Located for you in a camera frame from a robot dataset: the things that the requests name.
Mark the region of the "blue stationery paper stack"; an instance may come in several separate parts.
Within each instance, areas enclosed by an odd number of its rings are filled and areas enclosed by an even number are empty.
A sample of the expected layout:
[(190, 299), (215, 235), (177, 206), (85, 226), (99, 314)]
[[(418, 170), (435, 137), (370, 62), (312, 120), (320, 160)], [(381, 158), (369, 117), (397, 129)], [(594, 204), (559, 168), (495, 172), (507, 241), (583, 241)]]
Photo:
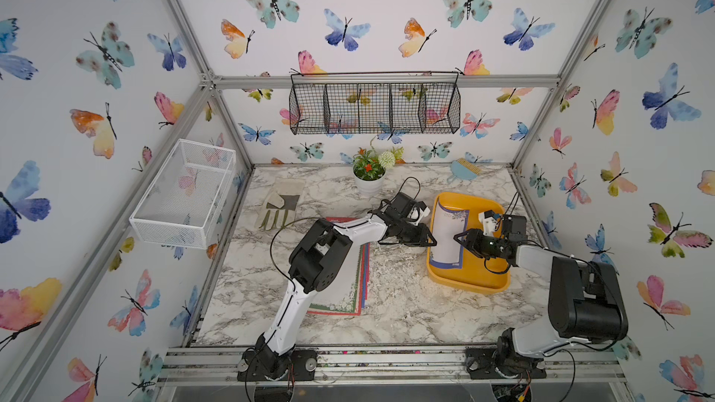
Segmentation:
[(467, 230), (468, 210), (450, 210), (437, 201), (431, 232), (437, 245), (431, 247), (429, 263), (441, 270), (462, 269), (464, 248), (454, 240)]

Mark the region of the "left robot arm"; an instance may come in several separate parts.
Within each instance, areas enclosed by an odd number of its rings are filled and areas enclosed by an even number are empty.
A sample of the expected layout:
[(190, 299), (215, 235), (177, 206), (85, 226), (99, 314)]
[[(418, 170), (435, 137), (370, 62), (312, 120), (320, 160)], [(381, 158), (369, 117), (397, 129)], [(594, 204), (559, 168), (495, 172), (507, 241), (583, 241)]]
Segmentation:
[(435, 247), (437, 240), (424, 223), (429, 214), (426, 203), (398, 192), (359, 219), (334, 223), (318, 218), (290, 254), (284, 298), (270, 327), (243, 353), (238, 379), (277, 381), (296, 374), (292, 359), (309, 306), (333, 284), (352, 249), (372, 243)]

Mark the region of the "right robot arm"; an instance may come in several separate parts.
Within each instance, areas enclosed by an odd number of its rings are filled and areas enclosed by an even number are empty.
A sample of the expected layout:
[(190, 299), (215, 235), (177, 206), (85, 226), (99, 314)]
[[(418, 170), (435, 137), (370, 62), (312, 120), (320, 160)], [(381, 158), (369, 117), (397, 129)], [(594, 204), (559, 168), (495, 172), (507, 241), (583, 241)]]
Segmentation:
[(501, 259), (549, 283), (547, 312), (520, 328), (503, 331), (494, 347), (465, 350), (465, 367), (473, 380), (543, 379), (538, 367), (569, 346), (605, 351), (627, 336), (629, 322), (616, 269), (546, 249), (469, 229), (454, 236), (461, 247), (488, 262)]

